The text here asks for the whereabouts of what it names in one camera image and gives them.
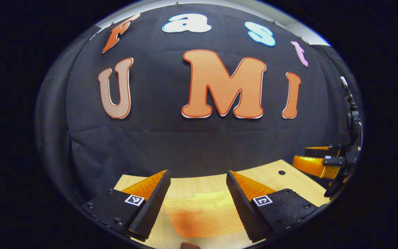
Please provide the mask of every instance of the light blue letter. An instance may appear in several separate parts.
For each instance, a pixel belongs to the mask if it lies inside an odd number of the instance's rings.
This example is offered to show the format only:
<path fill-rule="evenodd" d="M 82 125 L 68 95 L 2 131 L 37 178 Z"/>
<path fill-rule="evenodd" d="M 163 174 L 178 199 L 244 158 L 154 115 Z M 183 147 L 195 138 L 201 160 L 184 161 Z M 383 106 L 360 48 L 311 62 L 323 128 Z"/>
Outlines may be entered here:
<path fill-rule="evenodd" d="M 276 45 L 273 33 L 267 27 L 254 22 L 245 22 L 245 27 L 251 30 L 248 32 L 248 35 L 258 43 L 262 43 L 270 47 Z"/>

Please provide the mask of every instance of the letter m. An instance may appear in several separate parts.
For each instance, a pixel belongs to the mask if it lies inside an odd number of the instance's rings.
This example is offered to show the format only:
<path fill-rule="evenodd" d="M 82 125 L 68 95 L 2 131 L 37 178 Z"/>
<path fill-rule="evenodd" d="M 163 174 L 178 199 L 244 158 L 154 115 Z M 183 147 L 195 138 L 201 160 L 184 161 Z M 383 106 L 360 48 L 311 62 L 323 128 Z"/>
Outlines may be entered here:
<path fill-rule="evenodd" d="M 219 56 L 210 50 L 195 49 L 183 54 L 191 64 L 190 99 L 182 108 L 186 118 L 207 118 L 213 112 L 207 104 L 210 91 L 219 115 L 225 116 L 240 93 L 233 114 L 237 118 L 260 118 L 264 113 L 262 77 L 267 65 L 258 59 L 245 57 L 230 76 Z"/>

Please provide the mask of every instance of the white letter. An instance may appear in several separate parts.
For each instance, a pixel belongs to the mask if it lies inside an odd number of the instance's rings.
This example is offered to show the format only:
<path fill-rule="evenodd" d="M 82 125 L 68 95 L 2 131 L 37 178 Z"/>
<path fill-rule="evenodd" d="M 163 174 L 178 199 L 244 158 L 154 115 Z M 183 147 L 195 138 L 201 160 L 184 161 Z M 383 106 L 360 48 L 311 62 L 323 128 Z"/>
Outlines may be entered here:
<path fill-rule="evenodd" d="M 167 33 L 178 33 L 186 30 L 203 33 L 211 30 L 211 26 L 207 24 L 207 17 L 200 14 L 182 14 L 170 18 L 169 21 L 162 27 L 162 30 Z"/>

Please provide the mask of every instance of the black fabric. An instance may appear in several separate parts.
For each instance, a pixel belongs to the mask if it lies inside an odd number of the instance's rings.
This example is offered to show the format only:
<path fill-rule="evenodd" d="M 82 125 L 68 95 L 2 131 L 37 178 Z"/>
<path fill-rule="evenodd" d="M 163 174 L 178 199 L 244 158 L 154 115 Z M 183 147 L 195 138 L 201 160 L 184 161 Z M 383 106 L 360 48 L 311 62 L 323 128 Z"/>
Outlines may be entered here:
<path fill-rule="evenodd" d="M 162 31 L 170 17 L 185 13 L 205 15 L 212 29 L 205 33 Z M 268 47 L 252 40 L 244 26 L 247 21 L 268 27 L 276 45 Z M 293 156 L 303 155 L 305 147 L 347 142 L 348 106 L 337 90 L 340 76 L 346 77 L 351 89 L 357 87 L 344 63 L 330 59 L 336 58 L 334 51 L 310 47 L 283 28 L 243 11 L 185 4 L 141 13 L 118 44 L 103 55 L 116 25 L 87 41 L 95 33 L 93 29 L 69 46 L 56 63 L 62 71 L 51 69 L 38 97 L 39 149 L 52 178 L 60 188 L 68 189 L 66 197 L 78 205 L 115 186 L 122 174 L 150 176 L 164 169 L 175 178 L 224 174 L 229 169 L 243 170 L 279 159 L 292 164 Z M 291 41 L 305 50 L 308 68 L 300 62 Z M 217 52 L 230 74 L 244 57 L 264 61 L 264 115 L 256 120 L 239 119 L 231 111 L 220 117 L 208 93 L 212 115 L 184 118 L 180 111 L 188 103 L 191 68 L 183 53 L 190 49 Z M 116 120 L 103 109 L 98 74 L 112 68 L 112 101 L 117 103 L 114 68 L 128 57 L 134 59 L 131 112 Z M 282 118 L 287 72 L 302 79 L 298 114 L 293 120 Z"/>
<path fill-rule="evenodd" d="M 100 30 L 91 27 L 58 56 L 41 86 L 35 107 L 35 138 L 41 160 L 64 197 L 72 204 L 84 202 L 73 173 L 65 98 L 72 66 L 88 39 Z"/>

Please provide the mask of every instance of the white wall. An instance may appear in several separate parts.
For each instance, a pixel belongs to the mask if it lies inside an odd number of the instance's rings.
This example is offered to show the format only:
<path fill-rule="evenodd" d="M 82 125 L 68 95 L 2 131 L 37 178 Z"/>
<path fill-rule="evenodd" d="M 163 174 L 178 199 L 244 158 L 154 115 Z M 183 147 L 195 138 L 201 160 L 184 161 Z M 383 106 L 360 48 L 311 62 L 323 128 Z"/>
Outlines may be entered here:
<path fill-rule="evenodd" d="M 306 27 L 300 22 L 295 22 L 293 24 L 286 25 L 287 30 L 289 32 L 302 36 L 304 41 L 307 41 L 311 45 L 327 45 L 331 46 L 324 38 L 316 34 L 316 32 L 312 31 L 310 28 Z"/>
<path fill-rule="evenodd" d="M 142 0 L 111 14 L 96 25 L 102 30 L 106 27 L 109 27 L 112 22 L 116 23 L 137 13 L 142 13 L 151 9 L 174 5 L 176 2 L 179 2 L 179 4 L 207 3 L 235 8 L 247 13 L 251 13 L 268 21 L 274 20 L 278 26 L 290 31 L 291 33 L 294 33 L 297 36 L 302 36 L 302 39 L 311 45 L 320 44 L 330 46 L 330 44 L 328 44 L 327 41 L 325 41 L 321 36 L 316 34 L 305 25 L 299 23 L 288 14 L 256 0 Z"/>
<path fill-rule="evenodd" d="M 245 12 L 251 13 L 253 15 L 259 16 L 260 18 L 263 18 L 268 21 L 274 20 L 278 26 L 281 26 L 282 28 L 286 29 L 285 25 L 278 22 L 276 19 L 274 19 L 274 17 L 266 16 L 265 14 L 262 14 L 258 11 L 255 11 L 251 8 L 240 5 L 238 3 L 224 1 L 224 0 L 177 0 L 177 1 L 176 0 L 160 0 L 160 1 L 144 0 L 144 1 L 139 1 L 137 3 L 127 6 L 126 8 L 118 11 L 117 13 L 112 14 L 111 16 L 107 17 L 107 19 L 105 21 L 101 21 L 101 22 L 97 23 L 96 26 L 100 27 L 101 29 L 104 29 L 106 27 L 109 27 L 112 24 L 112 22 L 118 22 L 120 20 L 126 19 L 127 17 L 134 16 L 135 14 L 142 13 L 144 11 L 148 11 L 151 9 L 174 5 L 176 2 L 179 2 L 179 4 L 207 3 L 207 4 L 226 6 L 229 8 L 235 8 L 235 9 L 245 11 Z"/>

